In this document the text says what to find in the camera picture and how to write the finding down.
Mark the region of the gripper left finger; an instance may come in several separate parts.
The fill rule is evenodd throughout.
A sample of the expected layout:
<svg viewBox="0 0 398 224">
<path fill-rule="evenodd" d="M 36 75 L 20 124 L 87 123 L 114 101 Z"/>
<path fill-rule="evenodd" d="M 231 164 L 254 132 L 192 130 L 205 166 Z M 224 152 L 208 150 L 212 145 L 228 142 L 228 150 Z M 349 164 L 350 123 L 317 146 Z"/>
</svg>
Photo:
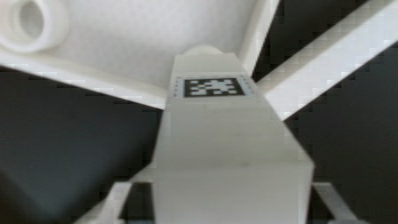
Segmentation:
<svg viewBox="0 0 398 224">
<path fill-rule="evenodd" d="M 118 182 L 73 224 L 155 224 L 151 184 Z"/>
</svg>

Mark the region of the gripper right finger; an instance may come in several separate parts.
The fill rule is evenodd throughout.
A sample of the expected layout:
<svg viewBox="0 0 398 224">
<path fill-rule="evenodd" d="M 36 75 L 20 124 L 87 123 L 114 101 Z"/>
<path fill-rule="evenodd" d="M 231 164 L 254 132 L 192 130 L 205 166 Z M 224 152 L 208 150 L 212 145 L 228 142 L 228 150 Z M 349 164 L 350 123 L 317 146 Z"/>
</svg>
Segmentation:
<svg viewBox="0 0 398 224">
<path fill-rule="evenodd" d="M 313 189 L 325 205 L 331 218 L 311 218 L 308 224 L 372 224 L 357 217 L 333 183 L 315 182 Z"/>
</svg>

